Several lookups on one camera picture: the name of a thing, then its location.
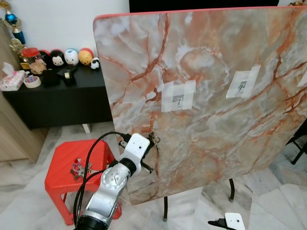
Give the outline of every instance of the red plastic stool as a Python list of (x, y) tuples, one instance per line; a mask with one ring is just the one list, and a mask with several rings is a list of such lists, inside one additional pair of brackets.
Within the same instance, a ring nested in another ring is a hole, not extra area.
[[(73, 224), (73, 214), (65, 205), (67, 193), (77, 192), (83, 182), (83, 178), (75, 180), (70, 172), (72, 164), (77, 158), (81, 158), (82, 167), (85, 167), (86, 157), (91, 146), (96, 140), (81, 140), (65, 142), (58, 146), (54, 152), (49, 170), (45, 179), (45, 190), (56, 205), (67, 225)], [(107, 143), (99, 141), (92, 151), (89, 163), (93, 163), (92, 170), (102, 170), (114, 160), (113, 154)], [(94, 176), (86, 183), (85, 190), (96, 192), (100, 185), (101, 174)], [(113, 219), (121, 216), (121, 207), (118, 206)]]

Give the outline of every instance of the black chair leg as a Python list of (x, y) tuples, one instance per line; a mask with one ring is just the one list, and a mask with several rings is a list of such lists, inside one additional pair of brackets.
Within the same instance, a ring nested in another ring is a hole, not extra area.
[(296, 158), (291, 162), (291, 164), (295, 165), (296, 162), (298, 161), (298, 159), (300, 159), (300, 157), (303, 155), (303, 153), (305, 152), (305, 150), (307, 149), (307, 143), (302, 147), (300, 148), (297, 143), (294, 141), (295, 145), (300, 149), (300, 152), (298, 153), (298, 155), (296, 156)]
[(164, 197), (164, 215), (163, 215), (163, 221), (167, 221), (167, 212), (168, 212), (168, 201), (167, 196)]
[(230, 182), (230, 188), (231, 188), (231, 194), (229, 197), (229, 201), (233, 202), (235, 198), (235, 184), (234, 184), (233, 179), (229, 179), (229, 182)]

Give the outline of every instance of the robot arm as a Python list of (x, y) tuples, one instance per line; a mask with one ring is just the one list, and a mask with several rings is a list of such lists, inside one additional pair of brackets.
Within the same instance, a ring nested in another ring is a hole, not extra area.
[(141, 160), (150, 141), (140, 134), (133, 134), (120, 161), (105, 170), (98, 190), (83, 211), (76, 230), (107, 230), (128, 179), (141, 171)]

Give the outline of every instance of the black cabinet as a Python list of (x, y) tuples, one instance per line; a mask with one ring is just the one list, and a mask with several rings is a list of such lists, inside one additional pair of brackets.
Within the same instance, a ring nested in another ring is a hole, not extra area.
[(3, 92), (4, 97), (29, 127), (44, 128), (112, 121), (101, 69), (79, 65), (76, 84)]

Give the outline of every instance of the toy on stool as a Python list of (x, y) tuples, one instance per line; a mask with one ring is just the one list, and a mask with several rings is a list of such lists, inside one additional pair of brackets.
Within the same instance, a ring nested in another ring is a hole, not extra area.
[(94, 58), (94, 53), (89, 48), (83, 48), (79, 52), (79, 60), (82, 64), (88, 66)]
[(46, 63), (46, 67), (47, 69), (52, 68), (52, 60), (51, 60), (51, 56), (50, 53), (47, 50), (40, 50), (39, 51), (40, 55), (42, 56), (42, 60)]
[(67, 49), (64, 53), (64, 58), (69, 65), (76, 66), (79, 63), (78, 52), (74, 49)]
[(54, 49), (51, 51), (50, 56), (52, 57), (53, 65), (55, 66), (62, 66), (64, 65), (64, 54), (62, 51), (58, 49)]
[(99, 58), (97, 58), (97, 57), (93, 58), (92, 61), (91, 61), (91, 68), (92, 69), (99, 68), (99, 63), (100, 63)]

